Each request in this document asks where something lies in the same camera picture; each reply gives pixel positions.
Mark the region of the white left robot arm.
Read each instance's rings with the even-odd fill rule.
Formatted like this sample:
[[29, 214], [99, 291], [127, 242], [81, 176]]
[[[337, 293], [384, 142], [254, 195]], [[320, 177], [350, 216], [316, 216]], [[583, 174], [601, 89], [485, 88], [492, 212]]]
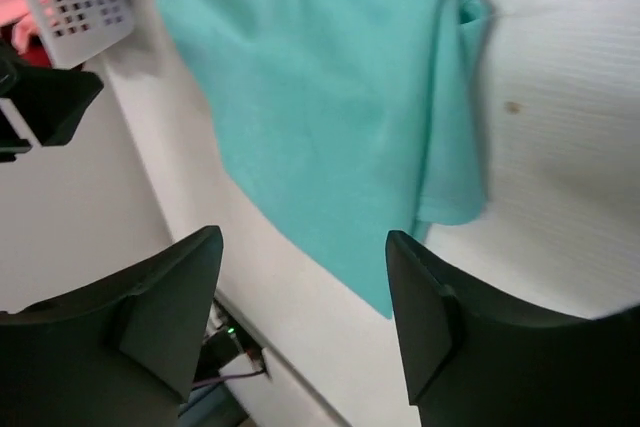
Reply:
[[1, 98], [11, 101], [43, 147], [69, 144], [103, 88], [93, 72], [37, 67], [1, 43]]

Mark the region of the teal t shirt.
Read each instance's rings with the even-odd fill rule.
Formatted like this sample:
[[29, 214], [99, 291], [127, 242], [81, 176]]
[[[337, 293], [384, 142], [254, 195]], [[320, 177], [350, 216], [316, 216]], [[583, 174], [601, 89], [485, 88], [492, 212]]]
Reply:
[[384, 246], [486, 203], [472, 88], [488, 0], [156, 0], [227, 174], [383, 316]]

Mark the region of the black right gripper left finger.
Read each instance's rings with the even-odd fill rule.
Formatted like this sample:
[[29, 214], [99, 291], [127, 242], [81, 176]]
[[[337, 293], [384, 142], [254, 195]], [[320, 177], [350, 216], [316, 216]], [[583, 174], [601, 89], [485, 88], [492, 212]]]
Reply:
[[135, 265], [1, 315], [4, 426], [174, 426], [223, 253], [206, 226]]

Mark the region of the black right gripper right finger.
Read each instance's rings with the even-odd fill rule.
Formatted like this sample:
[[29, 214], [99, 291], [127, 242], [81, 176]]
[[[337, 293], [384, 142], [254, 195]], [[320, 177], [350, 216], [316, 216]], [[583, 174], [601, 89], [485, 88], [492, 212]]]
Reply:
[[586, 319], [516, 298], [401, 231], [386, 264], [409, 402], [425, 426], [635, 426], [639, 310]]

